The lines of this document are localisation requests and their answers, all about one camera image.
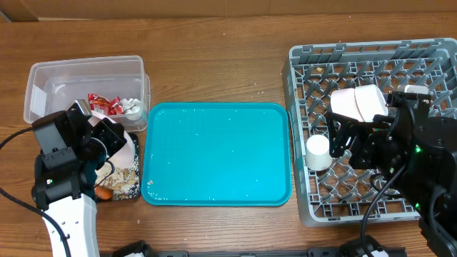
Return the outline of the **white tissue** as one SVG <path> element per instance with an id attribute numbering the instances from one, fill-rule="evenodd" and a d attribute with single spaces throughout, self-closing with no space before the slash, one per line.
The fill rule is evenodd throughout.
<path id="1" fill-rule="evenodd" d="M 122 114 L 136 114 L 141 109 L 141 101 L 139 99 L 122 99 L 121 105 Z"/>

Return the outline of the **white paper cup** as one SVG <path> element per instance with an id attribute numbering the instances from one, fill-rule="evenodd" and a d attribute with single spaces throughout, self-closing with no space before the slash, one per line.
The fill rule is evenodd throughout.
<path id="1" fill-rule="evenodd" d="M 329 146 L 329 140 L 323 135 L 313 135 L 306 141 L 305 160 L 309 169 L 323 171 L 332 164 Z"/>

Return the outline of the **clear plastic bin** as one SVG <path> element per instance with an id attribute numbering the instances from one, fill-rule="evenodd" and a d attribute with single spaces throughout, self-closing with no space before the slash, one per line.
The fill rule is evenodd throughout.
<path id="1" fill-rule="evenodd" d="M 151 103 L 151 84 L 140 56 L 108 56 L 34 64 L 24 97 L 24 121 L 32 124 L 67 109 L 76 99 L 96 94 L 134 104 L 132 111 L 111 115 L 126 131 L 144 131 Z"/>

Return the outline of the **teal plastic tray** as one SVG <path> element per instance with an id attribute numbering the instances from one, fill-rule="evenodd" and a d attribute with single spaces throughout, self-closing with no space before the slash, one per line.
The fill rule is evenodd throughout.
<path id="1" fill-rule="evenodd" d="M 281 206 L 288 115 L 274 103 L 162 103 L 146 130 L 141 195 L 155 206 Z"/>

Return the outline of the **white plate with food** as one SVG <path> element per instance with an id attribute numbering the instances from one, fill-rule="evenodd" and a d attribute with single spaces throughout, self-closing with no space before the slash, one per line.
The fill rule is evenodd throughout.
<path id="1" fill-rule="evenodd" d="M 120 125 L 123 127 L 121 124 L 115 122 L 115 120 L 109 118 L 108 116 L 105 116 L 104 114 L 101 114 L 97 111 L 92 111 L 92 117 L 89 119 L 89 123 L 92 126 L 97 125 L 98 122 L 102 121 L 104 118 L 107 118 L 111 123 Z M 125 169 L 129 168 L 133 163 L 134 163 L 134 157 L 135 157 L 135 148 L 134 148 L 134 143 L 130 137 L 125 131 L 123 131 L 123 136 L 126 139 L 126 144 L 115 154 L 110 155 L 110 161 L 114 164 L 116 168 L 120 169 Z"/>

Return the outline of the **red snack wrapper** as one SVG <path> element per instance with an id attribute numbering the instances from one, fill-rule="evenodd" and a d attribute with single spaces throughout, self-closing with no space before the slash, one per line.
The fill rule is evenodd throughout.
<path id="1" fill-rule="evenodd" d="M 121 115 L 124 112 L 124 108 L 119 97 L 108 100 L 98 94 L 88 94 L 88 101 L 92 111 L 105 116 Z"/>

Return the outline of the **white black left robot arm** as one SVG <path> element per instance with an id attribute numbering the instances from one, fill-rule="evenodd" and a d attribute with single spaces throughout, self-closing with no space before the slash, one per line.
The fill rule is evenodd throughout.
<path id="1" fill-rule="evenodd" d="M 43 212 L 54 256 L 99 256 L 96 239 L 96 170 L 126 144 L 121 124 L 90 123 L 91 108 L 76 100 L 32 123 L 41 148 L 32 198 Z"/>

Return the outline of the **white bowl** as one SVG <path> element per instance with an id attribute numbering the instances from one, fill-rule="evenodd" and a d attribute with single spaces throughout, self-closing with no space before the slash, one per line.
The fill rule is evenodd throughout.
<path id="1" fill-rule="evenodd" d="M 356 87 L 355 99 L 359 113 L 365 122 L 372 122 L 375 115 L 388 115 L 386 100 L 377 85 Z"/>
<path id="2" fill-rule="evenodd" d="M 355 89 L 349 88 L 333 91 L 330 104 L 333 113 L 363 122 L 363 117 L 356 103 Z"/>

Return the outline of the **orange carrot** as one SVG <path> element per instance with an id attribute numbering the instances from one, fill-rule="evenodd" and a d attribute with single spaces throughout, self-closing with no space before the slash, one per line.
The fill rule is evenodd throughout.
<path id="1" fill-rule="evenodd" d="M 113 198 L 113 191 L 110 188 L 97 186 L 94 189 L 95 195 L 101 201 L 110 201 Z"/>

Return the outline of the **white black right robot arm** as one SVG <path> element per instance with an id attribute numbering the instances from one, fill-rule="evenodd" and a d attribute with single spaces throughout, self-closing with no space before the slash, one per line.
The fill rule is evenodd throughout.
<path id="1" fill-rule="evenodd" d="M 456 255 L 456 120 L 429 116 L 431 96 L 391 92 L 394 117 L 376 115 L 371 123 L 329 111 L 330 155 L 351 152 L 355 169 L 376 169 L 386 180 L 361 221 L 360 236 L 341 245 L 339 256 L 404 256 L 366 232 L 368 217 L 389 189 L 398 191 L 420 215 L 418 225 L 437 256 Z"/>

